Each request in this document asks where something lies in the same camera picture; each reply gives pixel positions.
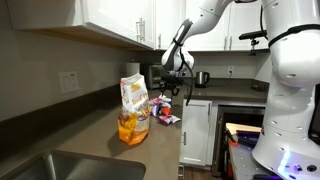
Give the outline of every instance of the white cabinet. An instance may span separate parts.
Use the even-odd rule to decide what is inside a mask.
[[[168,49],[184,19],[185,0],[156,0],[155,49]]]
[[[197,0],[187,0],[186,17],[196,13]],[[250,50],[250,40],[239,40],[243,33],[260,30],[261,1],[253,3],[230,3],[225,9],[216,27],[206,33],[195,35],[186,40],[185,45],[191,51],[238,51]],[[267,48],[267,41],[263,38],[256,49]]]
[[[154,46],[153,0],[8,0],[8,7],[15,29],[59,29],[72,34],[73,28],[75,36],[85,29],[129,43]]]
[[[184,100],[180,163],[205,166],[211,124],[211,101]]]

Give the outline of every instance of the floor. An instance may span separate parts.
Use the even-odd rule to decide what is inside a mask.
[[[184,173],[184,179],[178,178],[178,180],[226,180],[226,178],[212,177],[210,171],[192,167],[185,167]]]

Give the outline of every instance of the black kettle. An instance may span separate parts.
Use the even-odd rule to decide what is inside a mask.
[[[210,80],[210,74],[208,72],[199,71],[196,74],[196,82],[195,86],[197,88],[205,88],[207,87],[207,83]]]

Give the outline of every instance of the stainless steel sink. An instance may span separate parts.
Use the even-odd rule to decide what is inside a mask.
[[[142,180],[144,164],[64,151],[43,152],[0,179]]]

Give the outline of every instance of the plastic bag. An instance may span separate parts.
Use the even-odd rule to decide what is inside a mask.
[[[149,132],[151,109],[144,76],[121,78],[122,108],[118,118],[119,138],[129,145],[140,143]]]

